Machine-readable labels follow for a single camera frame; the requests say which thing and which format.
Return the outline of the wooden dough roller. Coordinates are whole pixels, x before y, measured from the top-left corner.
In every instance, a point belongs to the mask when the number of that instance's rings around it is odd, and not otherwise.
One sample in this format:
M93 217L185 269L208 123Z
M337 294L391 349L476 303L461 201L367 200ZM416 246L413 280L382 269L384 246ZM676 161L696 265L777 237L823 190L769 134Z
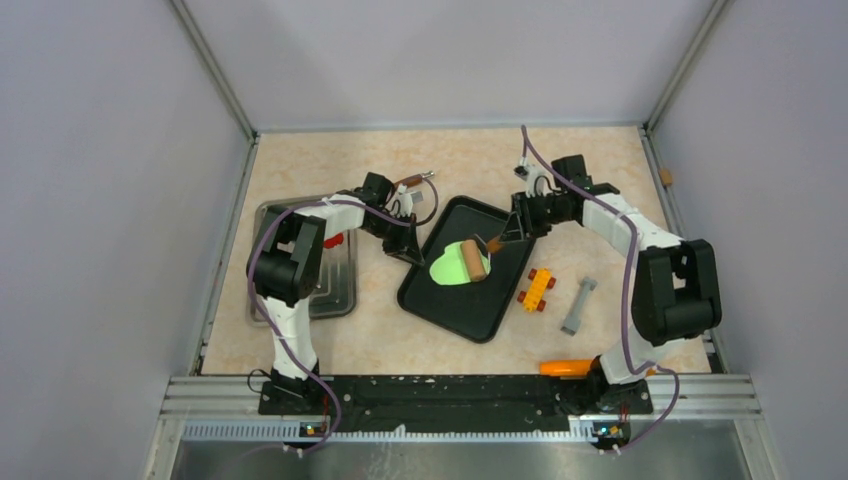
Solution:
M499 236L485 240L473 234L460 244L463 265L471 283L486 280L492 271L492 256L499 252L503 243Z

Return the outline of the green dough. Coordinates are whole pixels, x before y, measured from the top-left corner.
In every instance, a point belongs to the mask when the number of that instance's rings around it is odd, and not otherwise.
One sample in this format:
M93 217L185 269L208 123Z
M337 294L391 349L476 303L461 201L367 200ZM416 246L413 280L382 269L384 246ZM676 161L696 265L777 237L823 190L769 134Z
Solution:
M430 265L430 278L437 285L459 286L471 283L468 280L460 252L460 244L463 241L448 244Z

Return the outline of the black baking tray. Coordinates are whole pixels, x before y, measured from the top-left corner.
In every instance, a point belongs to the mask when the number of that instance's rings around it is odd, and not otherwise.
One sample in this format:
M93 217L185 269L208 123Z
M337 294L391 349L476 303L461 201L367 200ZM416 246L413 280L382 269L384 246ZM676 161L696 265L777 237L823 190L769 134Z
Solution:
M425 264L410 268L400 284L399 306L441 328L475 343L486 343L496 334L510 305L535 242L509 244L493 255L489 277L479 283L437 285L429 267L450 243L473 234L485 240L500 234L508 212L468 196L451 198L422 247Z

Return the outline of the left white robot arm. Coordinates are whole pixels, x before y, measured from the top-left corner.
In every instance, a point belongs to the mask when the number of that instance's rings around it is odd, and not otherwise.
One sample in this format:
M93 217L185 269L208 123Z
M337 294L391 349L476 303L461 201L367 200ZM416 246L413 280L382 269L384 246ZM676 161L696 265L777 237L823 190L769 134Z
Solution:
M381 240L387 256L420 265L414 207L421 200L409 183L370 173L360 187L265 214L246 267L248 294L273 335L269 384L295 412L314 410L321 397L309 299L326 247L363 230Z

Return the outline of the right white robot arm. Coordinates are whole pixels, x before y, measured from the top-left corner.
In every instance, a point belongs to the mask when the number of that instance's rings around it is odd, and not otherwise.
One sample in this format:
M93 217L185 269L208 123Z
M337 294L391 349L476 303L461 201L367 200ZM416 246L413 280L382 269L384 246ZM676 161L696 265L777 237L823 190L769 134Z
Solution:
M512 195L503 230L487 244L489 253L575 222L625 259L621 338L594 360L589 374L597 378L586 385L589 404L612 412L626 400L625 384L658 371L669 350L720 323L714 249L659 227L613 185L594 183L580 155L548 165L522 157L514 173L524 188Z

